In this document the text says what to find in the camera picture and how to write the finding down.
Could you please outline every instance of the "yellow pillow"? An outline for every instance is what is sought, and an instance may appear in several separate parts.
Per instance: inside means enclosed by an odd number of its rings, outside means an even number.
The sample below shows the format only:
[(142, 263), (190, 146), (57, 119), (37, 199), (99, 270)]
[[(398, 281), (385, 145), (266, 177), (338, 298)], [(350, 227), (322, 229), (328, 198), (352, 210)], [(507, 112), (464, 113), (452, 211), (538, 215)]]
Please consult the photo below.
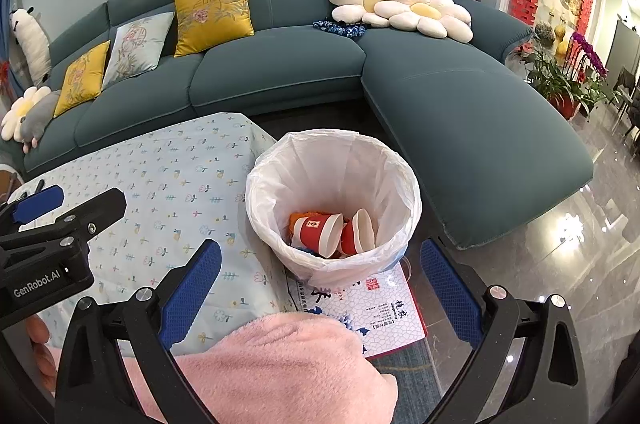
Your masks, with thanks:
[(178, 44), (175, 56), (253, 36), (247, 0), (175, 0)]
[(53, 118), (100, 95), (110, 42), (99, 44), (69, 65)]

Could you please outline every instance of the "sofa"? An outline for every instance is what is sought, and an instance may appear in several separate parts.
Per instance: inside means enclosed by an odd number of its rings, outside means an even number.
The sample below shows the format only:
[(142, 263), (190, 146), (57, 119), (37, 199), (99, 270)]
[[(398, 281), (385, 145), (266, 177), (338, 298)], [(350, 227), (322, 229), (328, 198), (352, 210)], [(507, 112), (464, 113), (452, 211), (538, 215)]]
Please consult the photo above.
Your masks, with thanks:
[[(370, 29), (357, 41), (311, 25), (328, 0), (249, 0), (255, 35), (174, 58), (177, 25), (158, 67), (108, 87), (51, 121), (23, 156), (5, 159), (27, 178), (81, 155), (220, 111), (247, 116), (364, 97), (414, 168), (423, 198), (458, 248), (482, 245), (557, 205), (591, 180), (572, 127), (504, 65), (530, 28), (472, 0), (474, 39)], [(174, 0), (108, 0), (50, 46), (51, 89), (68, 65), (118, 26), (175, 10)]]

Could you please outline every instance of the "sofa armrest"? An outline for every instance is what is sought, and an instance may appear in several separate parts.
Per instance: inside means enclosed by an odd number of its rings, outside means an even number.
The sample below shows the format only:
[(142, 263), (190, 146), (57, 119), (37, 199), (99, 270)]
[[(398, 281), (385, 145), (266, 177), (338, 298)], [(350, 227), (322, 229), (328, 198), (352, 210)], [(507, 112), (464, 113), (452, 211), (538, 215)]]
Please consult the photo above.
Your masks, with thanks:
[(471, 14), (474, 38), (471, 44), (504, 64), (518, 45), (527, 42), (533, 30), (521, 20), (474, 0), (453, 0)]
[(24, 171), (24, 152), (22, 144), (15, 140), (0, 139), (0, 168), (10, 166), (15, 169), (24, 181), (27, 181), (26, 172)]

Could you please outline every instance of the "hand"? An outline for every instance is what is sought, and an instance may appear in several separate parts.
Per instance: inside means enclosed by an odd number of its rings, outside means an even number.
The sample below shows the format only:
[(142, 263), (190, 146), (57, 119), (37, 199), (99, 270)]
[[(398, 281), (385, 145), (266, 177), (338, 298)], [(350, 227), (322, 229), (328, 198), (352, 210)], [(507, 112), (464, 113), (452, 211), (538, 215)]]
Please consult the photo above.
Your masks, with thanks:
[(51, 392), (56, 391), (56, 376), (58, 371), (56, 370), (56, 362), (49, 351), (49, 348), (45, 346), (49, 341), (49, 328), (38, 315), (32, 315), (27, 318), (26, 321), (27, 334), (31, 340), (31, 346), (33, 346), (33, 357), (36, 360), (36, 364), (40, 369), (40, 380), (42, 385)]

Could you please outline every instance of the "blue gripper pad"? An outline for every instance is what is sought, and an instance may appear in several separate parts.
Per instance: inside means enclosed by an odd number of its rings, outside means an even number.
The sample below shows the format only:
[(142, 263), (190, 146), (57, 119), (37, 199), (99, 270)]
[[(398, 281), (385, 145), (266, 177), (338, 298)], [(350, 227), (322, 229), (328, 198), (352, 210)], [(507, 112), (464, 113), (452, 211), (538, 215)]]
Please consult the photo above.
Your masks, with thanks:
[(482, 341), (482, 314), (449, 261), (432, 239), (422, 242), (420, 266), (459, 340), (476, 349)]
[(193, 264), (162, 309), (160, 341), (168, 350), (186, 336), (213, 282), (220, 274), (222, 251), (215, 241)]
[(65, 201), (59, 185), (52, 185), (22, 200), (15, 208), (14, 222), (24, 225), (57, 209)]

